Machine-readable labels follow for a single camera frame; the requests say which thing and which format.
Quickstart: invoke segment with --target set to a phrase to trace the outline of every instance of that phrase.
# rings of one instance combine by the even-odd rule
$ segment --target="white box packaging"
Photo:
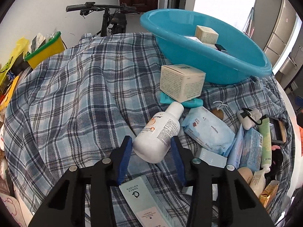
[[[160,89],[178,102],[185,102],[201,95],[205,72],[188,66],[161,66]]]
[[[175,227],[145,175],[123,183],[119,188],[143,227]]]
[[[191,40],[194,40],[196,42],[202,43],[197,37],[189,37],[189,36],[185,36],[185,37],[187,37],[187,38],[189,38]],[[217,47],[214,44],[207,44],[207,43],[202,43],[202,44],[206,45],[207,47],[210,47],[210,48],[213,48],[215,50],[218,50]]]
[[[223,157],[219,154],[213,153],[212,151],[208,151],[205,148],[201,148],[197,151],[194,156],[195,158],[199,158],[209,164],[210,166],[224,168],[227,163],[227,158]],[[182,193],[186,195],[192,195],[193,187],[183,187]],[[218,185],[212,185],[212,200],[216,201],[218,197]]]
[[[201,42],[206,44],[216,44],[219,34],[216,33],[213,29],[206,26],[197,26],[196,33],[194,35],[197,37]]]

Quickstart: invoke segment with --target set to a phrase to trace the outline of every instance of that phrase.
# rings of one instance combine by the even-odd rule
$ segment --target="yellow plastic bag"
[[[0,85],[2,84],[7,72],[10,70],[10,68],[12,67],[18,56],[23,53],[23,57],[25,57],[25,55],[28,52],[28,45],[29,45],[29,40],[25,39],[24,37],[20,38],[16,42],[16,47],[11,52],[9,61],[0,70]]]
[[[4,108],[7,108],[9,101],[11,100],[11,98],[15,92],[15,89],[17,87],[18,80],[19,80],[19,76],[16,76],[16,78],[13,80],[13,83],[9,87],[8,93],[6,94],[5,98],[3,99],[3,101],[0,104],[0,111],[2,111]]]

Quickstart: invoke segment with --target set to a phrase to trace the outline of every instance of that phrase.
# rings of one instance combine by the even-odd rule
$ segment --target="blue plaid fabric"
[[[125,135],[135,138],[154,114],[167,108],[159,102],[160,69],[165,64],[169,61],[150,33],[104,38],[87,34],[79,45],[45,60],[22,81],[7,108],[4,142],[13,183],[31,212],[69,166],[91,166],[109,156]],[[207,109],[215,108],[218,100],[228,104],[224,122],[235,132],[240,126],[236,112],[243,107],[286,122],[280,186],[270,210],[276,221],[290,186],[295,144],[274,76],[228,86],[205,83],[201,98]],[[200,147],[182,131],[179,137],[193,153]],[[176,226],[185,226],[191,198],[181,194],[170,151],[159,164],[149,164],[133,152],[126,181],[143,174]],[[87,191],[87,226],[89,197]],[[112,188],[112,200],[118,226],[140,226],[118,188]]]

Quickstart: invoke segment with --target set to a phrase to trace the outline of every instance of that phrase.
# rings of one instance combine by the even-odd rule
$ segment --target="teal tube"
[[[164,92],[161,92],[160,94],[160,103],[163,104],[171,104],[172,102],[175,102],[174,99],[172,99],[170,96],[165,94]],[[195,108],[195,107],[201,107],[203,106],[203,100],[194,98],[186,102],[181,103],[184,107],[187,108]]]

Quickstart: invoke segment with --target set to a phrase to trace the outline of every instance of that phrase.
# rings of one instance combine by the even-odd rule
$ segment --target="white lotion bottle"
[[[172,102],[165,112],[155,114],[134,139],[134,152],[149,163],[159,163],[170,148],[170,140],[180,131],[179,119],[184,107]]]

